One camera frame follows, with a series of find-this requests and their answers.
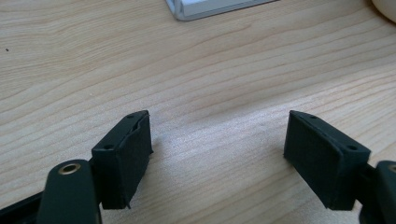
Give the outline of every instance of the clamp jaw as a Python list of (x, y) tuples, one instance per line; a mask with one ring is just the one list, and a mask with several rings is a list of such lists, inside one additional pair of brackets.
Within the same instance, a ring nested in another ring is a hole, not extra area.
[(93, 149), (49, 172), (46, 187), (0, 211), (1, 223), (102, 223), (104, 209), (129, 206), (151, 154), (149, 112), (124, 117)]
[(316, 116), (290, 111), (284, 149), (326, 208), (363, 205), (361, 223), (396, 223), (396, 162), (370, 166), (371, 150)]

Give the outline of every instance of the black plastic bracket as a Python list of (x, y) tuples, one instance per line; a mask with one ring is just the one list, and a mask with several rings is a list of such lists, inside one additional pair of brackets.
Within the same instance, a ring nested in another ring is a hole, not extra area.
[(130, 114), (92, 149), (90, 161), (52, 168), (44, 191), (2, 209), (0, 223), (102, 223), (98, 204), (129, 207), (152, 152), (149, 112)]
[(370, 153), (324, 120), (290, 111), (284, 156), (325, 207), (352, 210), (359, 200), (362, 223), (394, 224), (396, 162), (381, 161), (375, 169), (367, 163)]

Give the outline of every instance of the small hole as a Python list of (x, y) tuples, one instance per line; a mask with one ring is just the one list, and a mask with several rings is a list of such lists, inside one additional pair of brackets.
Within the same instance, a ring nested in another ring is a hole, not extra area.
[(113, 148), (114, 146), (113, 145), (105, 145), (104, 146), (104, 149), (111, 149), (111, 148)]
[(396, 173), (396, 165), (390, 165), (389, 169), (393, 172)]
[(354, 147), (354, 146), (347, 146), (347, 148), (349, 148), (349, 149), (351, 149), (351, 150), (358, 150), (358, 148), (357, 148), (357, 147)]
[(81, 167), (80, 164), (78, 163), (71, 163), (67, 164), (61, 169), (59, 169), (59, 174), (61, 175), (70, 175), (73, 174), (75, 171), (77, 171)]

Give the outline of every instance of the light wooden surface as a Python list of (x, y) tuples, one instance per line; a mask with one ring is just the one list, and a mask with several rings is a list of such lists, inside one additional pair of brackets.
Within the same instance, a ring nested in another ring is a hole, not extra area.
[(283, 159), (291, 109), (396, 160), (396, 25), (366, 0), (175, 21), (163, 0), (0, 3), (0, 208), (148, 109), (155, 151), (105, 223), (358, 223)]

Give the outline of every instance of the screw hole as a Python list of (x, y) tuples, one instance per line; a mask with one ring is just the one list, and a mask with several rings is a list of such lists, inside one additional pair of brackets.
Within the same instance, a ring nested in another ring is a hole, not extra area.
[(81, 167), (80, 164), (78, 163), (71, 163), (63, 166), (61, 169), (59, 169), (59, 174), (60, 175), (71, 175), (75, 171), (77, 171)]
[(347, 148), (349, 148), (349, 149), (351, 149), (351, 150), (358, 150), (358, 148), (357, 148), (357, 147), (354, 147), (354, 146), (347, 146)]
[(104, 146), (104, 149), (111, 149), (111, 148), (113, 148), (114, 146), (113, 145), (105, 145)]

